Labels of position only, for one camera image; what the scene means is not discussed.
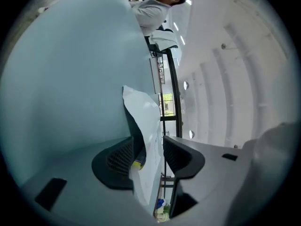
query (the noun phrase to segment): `ceiling light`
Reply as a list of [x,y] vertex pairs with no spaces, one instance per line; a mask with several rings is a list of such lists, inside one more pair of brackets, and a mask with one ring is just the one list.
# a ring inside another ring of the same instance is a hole
[[184,39],[183,39],[183,37],[182,37],[182,36],[181,36],[181,40],[182,40],[183,44],[185,45],[185,41],[184,41]]
[[189,83],[187,83],[186,81],[184,81],[184,90],[187,90],[189,88]]
[[176,28],[177,31],[179,31],[178,26],[174,23],[174,26]]
[[189,131],[189,137],[190,137],[190,139],[194,138],[194,132],[192,130]]

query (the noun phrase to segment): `person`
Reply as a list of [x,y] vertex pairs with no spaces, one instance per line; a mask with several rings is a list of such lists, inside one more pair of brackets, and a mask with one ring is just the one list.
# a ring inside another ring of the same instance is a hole
[[144,36],[148,36],[160,27],[172,6],[183,4],[185,1],[145,0],[130,4]]

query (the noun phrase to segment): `desk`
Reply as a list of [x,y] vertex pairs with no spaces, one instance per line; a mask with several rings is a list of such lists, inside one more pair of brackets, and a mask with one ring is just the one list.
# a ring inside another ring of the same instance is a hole
[[41,14],[1,78],[1,149],[16,183],[65,153],[129,136],[122,86],[156,98],[149,58],[127,0],[60,0]]

